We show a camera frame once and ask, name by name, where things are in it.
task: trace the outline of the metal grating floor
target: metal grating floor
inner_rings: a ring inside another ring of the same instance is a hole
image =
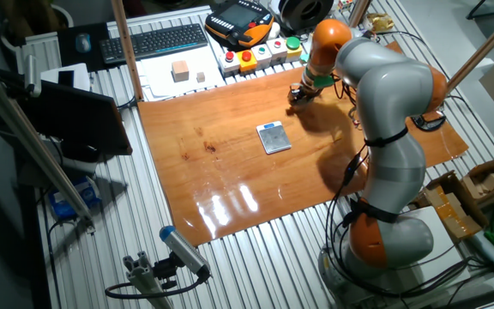
[[[203,25],[210,12],[205,6],[136,18],[129,21],[130,31],[140,33],[191,23]],[[420,36],[396,0],[373,1],[370,12],[387,12],[394,18],[396,30]],[[108,28],[111,37],[118,36],[115,22],[108,23]],[[418,41],[390,34],[384,36],[381,43],[386,45],[392,40],[398,41],[407,56],[443,70],[431,51]],[[212,39],[210,42],[215,56],[224,52]],[[310,49],[306,45],[303,48],[305,52]],[[28,54],[38,58],[39,71],[61,66],[55,33],[28,38],[27,44],[17,49],[19,71],[22,71],[22,59]],[[283,64],[246,77],[229,77],[226,84],[299,66],[300,63]],[[453,72],[444,73],[451,76]],[[118,105],[133,96],[129,72],[124,66],[91,73],[91,79],[95,93],[113,97]],[[462,96],[456,90],[452,94]],[[449,170],[463,175],[475,165],[494,159],[494,138],[469,104],[447,99],[444,113],[470,149],[460,158],[429,168],[425,183]],[[122,118],[134,152],[131,156],[114,157],[96,168],[95,180],[103,198],[101,207],[93,210],[97,232],[86,234],[81,224],[77,228],[64,224],[56,227],[49,239],[42,233],[53,308],[150,307],[145,300],[113,300],[104,295],[105,287],[126,282],[122,257],[146,251],[154,262],[169,254],[158,234],[161,227],[172,224],[171,216],[139,113],[135,107],[127,108],[122,111]],[[187,294],[172,296],[174,306],[233,309],[334,306],[317,273],[316,262],[324,242],[326,211],[325,204],[316,205],[200,245],[198,249],[209,261],[214,277]],[[38,205],[38,213],[41,231],[47,231],[55,222],[49,206]],[[179,287],[189,286],[194,281],[187,270],[180,270],[177,279]],[[377,307],[377,303],[371,300],[363,306]]]

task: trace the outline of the orange button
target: orange button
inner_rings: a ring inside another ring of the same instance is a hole
[[[250,57],[251,57],[250,51],[244,51],[243,55],[241,55],[241,58],[244,61],[250,61]]]

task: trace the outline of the keyboard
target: keyboard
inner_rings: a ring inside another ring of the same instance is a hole
[[[169,27],[130,36],[136,59],[164,56],[207,45],[207,38],[199,24]],[[100,50],[105,64],[125,62],[120,38],[103,39]]]

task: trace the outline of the wooden board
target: wooden board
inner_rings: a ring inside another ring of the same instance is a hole
[[[348,162],[364,144],[347,116],[349,100],[332,88],[302,113],[288,115],[287,91],[304,68],[162,102],[139,102],[148,144],[175,227],[193,245],[331,199]],[[292,148],[267,155],[256,127],[281,121]],[[468,146],[445,124],[418,130],[427,166]],[[342,139],[333,141],[337,130]],[[343,191],[364,187],[361,167]]]

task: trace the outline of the computer mouse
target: computer mouse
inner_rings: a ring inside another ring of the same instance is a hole
[[[79,33],[75,37],[75,49],[80,53],[91,51],[91,37],[88,33]]]

